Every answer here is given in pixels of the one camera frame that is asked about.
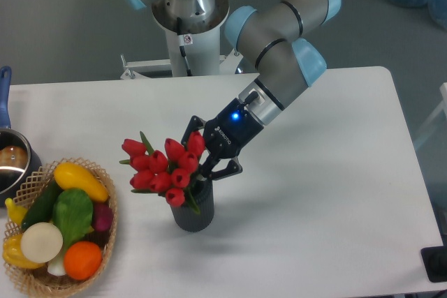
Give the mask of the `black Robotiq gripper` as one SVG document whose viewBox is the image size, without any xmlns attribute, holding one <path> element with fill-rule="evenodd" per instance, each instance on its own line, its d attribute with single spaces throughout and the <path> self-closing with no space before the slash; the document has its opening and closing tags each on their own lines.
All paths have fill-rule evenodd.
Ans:
<svg viewBox="0 0 447 298">
<path fill-rule="evenodd" d="M 204 129 L 207 151 L 205 160 L 199 164 L 197 179 L 216 181 L 242 173 L 243 168 L 237 156 L 263 130 L 263 125 L 234 98 L 215 118 L 207 122 L 193 115 L 180 143 L 186 144 L 192 132 L 201 129 Z"/>
</svg>

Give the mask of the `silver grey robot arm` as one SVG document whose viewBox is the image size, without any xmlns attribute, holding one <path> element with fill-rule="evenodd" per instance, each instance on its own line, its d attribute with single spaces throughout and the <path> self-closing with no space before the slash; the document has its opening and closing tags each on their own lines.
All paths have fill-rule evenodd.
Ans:
<svg viewBox="0 0 447 298">
<path fill-rule="evenodd" d="M 215 118 L 192 117 L 185 135 L 203 131 L 207 158 L 201 179 L 238 174 L 241 149 L 325 72 L 319 52 L 304 34 L 325 24 L 341 0 L 279 0 L 265 12 L 250 6 L 230 11 L 228 0 L 127 0 L 149 8 L 165 31 L 175 77 L 219 72 L 220 38 L 257 71 L 258 77 Z"/>
</svg>

